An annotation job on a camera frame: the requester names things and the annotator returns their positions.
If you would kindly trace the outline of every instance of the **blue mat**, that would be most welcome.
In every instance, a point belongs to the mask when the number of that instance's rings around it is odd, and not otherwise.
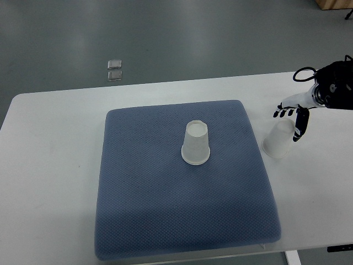
[[[191,120],[211,155],[181,157]],[[255,136],[238,100],[116,109],[106,116],[95,225],[99,259],[268,243],[281,237]]]

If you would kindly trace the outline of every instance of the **blue cushion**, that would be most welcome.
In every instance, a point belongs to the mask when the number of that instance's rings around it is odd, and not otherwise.
[[[191,120],[208,126],[211,155],[181,157]],[[99,259],[236,247],[280,239],[271,185],[238,100],[111,110],[95,224]]]

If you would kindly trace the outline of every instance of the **white table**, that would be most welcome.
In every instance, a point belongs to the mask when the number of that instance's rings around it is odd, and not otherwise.
[[[94,255],[104,121],[111,109],[239,99],[259,146],[285,97],[309,90],[293,73],[20,94],[0,130],[0,264],[102,264]],[[282,226],[278,242],[133,258],[186,260],[353,242],[353,112],[311,110],[281,160],[260,148]]]

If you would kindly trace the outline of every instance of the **plastic cup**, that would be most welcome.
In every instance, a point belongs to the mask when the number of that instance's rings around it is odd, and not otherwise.
[[[292,143],[294,130],[294,121],[281,118],[263,140],[262,146],[265,153],[273,158],[283,158]]]
[[[193,120],[186,125],[184,144],[181,156],[190,165],[201,165],[210,157],[208,146],[207,124],[201,120]]]

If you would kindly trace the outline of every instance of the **cable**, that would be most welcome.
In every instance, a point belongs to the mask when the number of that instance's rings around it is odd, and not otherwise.
[[[311,76],[311,77],[308,77],[306,79],[297,79],[296,76],[297,74],[299,74],[301,71],[304,71],[304,70],[312,70],[314,71],[314,75]],[[300,68],[298,71],[296,71],[293,75],[293,80],[296,81],[296,82],[306,82],[306,81],[309,81],[309,80],[312,80],[315,78],[315,73],[316,73],[316,69],[313,68],[313,67],[303,67],[303,68]]]

